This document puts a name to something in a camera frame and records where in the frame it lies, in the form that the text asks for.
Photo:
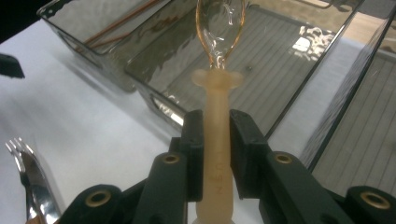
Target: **rectangular glass dish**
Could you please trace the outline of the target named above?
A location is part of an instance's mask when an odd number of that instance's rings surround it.
[[[231,92],[231,108],[249,113],[269,135],[357,7],[355,1],[327,7],[294,0],[249,2],[239,43],[226,63],[245,79]],[[205,92],[191,74],[208,69],[209,60],[196,35],[195,2],[184,16],[171,14],[168,20],[175,22],[129,61],[126,73],[148,105],[180,128],[186,112],[204,107]]]

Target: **screw hole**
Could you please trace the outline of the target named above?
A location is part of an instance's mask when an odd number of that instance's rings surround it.
[[[361,198],[372,207],[378,209],[390,209],[389,201],[377,193],[364,191],[361,193]]]
[[[276,161],[278,161],[280,163],[284,163],[284,164],[289,164],[292,162],[291,157],[286,154],[276,154],[275,159],[276,159]]]
[[[177,155],[167,155],[165,157],[163,157],[163,162],[167,163],[167,164],[173,164],[176,163],[180,160],[180,157]]]
[[[89,207],[98,207],[107,203],[110,198],[110,191],[106,189],[97,190],[96,192],[88,195],[88,197],[85,199],[85,204],[87,204]]]

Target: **clamp jaw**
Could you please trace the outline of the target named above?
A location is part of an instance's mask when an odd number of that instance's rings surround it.
[[[260,199],[266,224],[396,223],[396,199],[379,189],[353,187],[346,197],[324,189],[300,161],[274,152],[248,114],[230,112],[233,175],[239,197]],[[186,114],[181,137],[156,157],[148,178],[131,188],[98,185],[81,192],[60,224],[182,224],[187,202],[202,199],[202,111]]]

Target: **black plastic part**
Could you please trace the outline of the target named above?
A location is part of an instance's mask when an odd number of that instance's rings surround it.
[[[121,191],[110,185],[97,185],[82,191],[61,217],[60,224],[120,223]]]
[[[201,201],[204,181],[204,124],[201,110],[191,111],[184,116],[179,152],[189,161],[188,201]]]
[[[20,63],[10,55],[0,53],[0,75],[24,78]]]
[[[271,152],[271,148],[253,118],[241,111],[230,111],[230,135],[231,167],[239,197],[259,198],[262,192],[260,158]]]
[[[367,186],[350,188],[343,207],[355,223],[396,223],[396,199],[379,189]]]
[[[176,152],[156,157],[132,224],[187,222],[187,160]]]
[[[262,170],[287,223],[354,223],[293,155],[268,153]]]
[[[145,185],[146,179],[133,185],[122,193],[122,199],[120,201],[120,210],[123,213],[122,224],[129,224],[132,222]]]

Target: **white surface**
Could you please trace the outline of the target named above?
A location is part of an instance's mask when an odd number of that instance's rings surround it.
[[[124,190],[147,177],[154,157],[179,136],[146,107],[102,78],[39,21],[0,52],[17,57],[26,79],[0,76],[0,220],[25,222],[24,189],[4,144],[22,137],[39,159],[62,211],[84,189]],[[189,223],[194,219],[189,206]],[[262,223],[257,200],[235,202],[236,224]]]

